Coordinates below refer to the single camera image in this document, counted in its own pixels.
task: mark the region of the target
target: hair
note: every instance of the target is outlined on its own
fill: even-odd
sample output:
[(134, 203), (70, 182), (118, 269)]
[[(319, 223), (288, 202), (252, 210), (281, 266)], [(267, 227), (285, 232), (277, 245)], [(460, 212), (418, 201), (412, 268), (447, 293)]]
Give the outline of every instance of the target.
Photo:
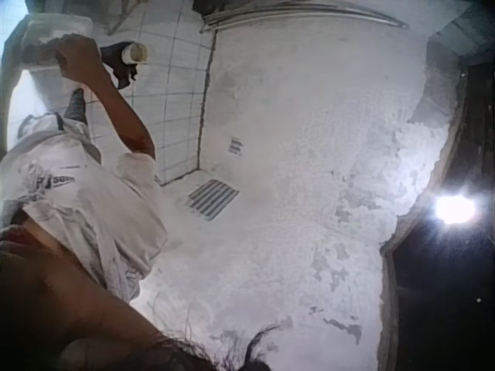
[(186, 339), (166, 339), (98, 371), (271, 371), (259, 345), (269, 332), (277, 328), (270, 326), (256, 334), (247, 345), (244, 356), (238, 353), (237, 341), (227, 356), (214, 360), (201, 345)]

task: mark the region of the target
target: drain grate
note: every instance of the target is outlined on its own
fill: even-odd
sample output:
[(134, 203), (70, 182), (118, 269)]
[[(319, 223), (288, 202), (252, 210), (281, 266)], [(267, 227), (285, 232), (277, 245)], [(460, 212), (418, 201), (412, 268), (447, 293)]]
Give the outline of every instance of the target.
[(239, 194), (227, 184), (212, 179), (203, 184), (189, 195), (186, 205), (198, 211), (210, 221), (217, 217), (234, 198)]
[(241, 155), (242, 143), (239, 138), (232, 137), (230, 140), (229, 152), (234, 153), (235, 155)]

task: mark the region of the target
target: white tiled wall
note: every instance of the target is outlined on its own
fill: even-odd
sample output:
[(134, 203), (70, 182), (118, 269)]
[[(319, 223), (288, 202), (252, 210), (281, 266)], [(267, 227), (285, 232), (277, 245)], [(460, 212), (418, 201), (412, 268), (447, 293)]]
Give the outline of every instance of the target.
[[(120, 2), (115, 1), (111, 11), (118, 12)], [(197, 166), (200, 115), (213, 37), (200, 33), (203, 21), (192, 7), (193, 0), (148, 0), (115, 35), (107, 36), (101, 28), (95, 34), (101, 46), (132, 39), (148, 47), (147, 64), (138, 67), (137, 81), (122, 93), (152, 135), (159, 176), (164, 182)], [(105, 146), (118, 148), (109, 144), (111, 134), (98, 135), (95, 131), (94, 136), (103, 152)]]
[[(118, 14), (121, 0), (112, 1), (110, 12)], [(114, 35), (106, 35), (98, 24), (94, 27), (99, 46), (132, 40), (148, 47), (148, 62), (138, 66), (137, 80), (120, 91), (152, 135), (163, 182), (197, 166), (200, 115), (213, 37), (200, 33), (203, 22), (192, 7), (193, 0), (148, 0), (135, 8)], [(28, 114), (63, 112), (74, 88), (58, 69), (25, 73), (14, 94), (12, 106), (17, 109), (9, 115), (9, 134)], [(25, 90), (29, 96), (36, 95), (29, 102)], [(92, 139), (102, 151), (104, 165), (112, 165), (126, 148), (95, 96), (88, 91), (86, 98)]]

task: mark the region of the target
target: black object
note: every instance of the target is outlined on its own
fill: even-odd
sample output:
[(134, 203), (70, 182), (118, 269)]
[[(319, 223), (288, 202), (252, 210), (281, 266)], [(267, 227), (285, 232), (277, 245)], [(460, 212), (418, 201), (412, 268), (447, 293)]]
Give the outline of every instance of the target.
[(227, 0), (194, 0), (193, 11), (203, 17), (213, 12), (223, 10)]
[(124, 41), (100, 48), (101, 61), (113, 69), (114, 76), (118, 79), (119, 90), (131, 85), (129, 77), (135, 81), (138, 74), (137, 64), (125, 64), (122, 60), (122, 51), (132, 43)]

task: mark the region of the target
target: person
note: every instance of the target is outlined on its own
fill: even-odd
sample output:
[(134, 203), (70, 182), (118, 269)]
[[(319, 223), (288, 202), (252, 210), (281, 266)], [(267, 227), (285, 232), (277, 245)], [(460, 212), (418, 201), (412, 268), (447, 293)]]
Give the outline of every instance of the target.
[[(4, 120), (25, 29), (22, 21), (5, 43)], [(64, 36), (53, 48), (64, 76), (93, 91), (130, 153), (114, 173), (101, 166), (82, 90), (63, 117), (29, 116), (19, 128), (0, 162), (2, 369), (270, 370), (257, 349), (273, 328), (250, 341), (237, 365), (233, 354), (214, 360), (162, 334), (129, 305), (167, 237), (153, 141), (114, 87), (95, 41)]]

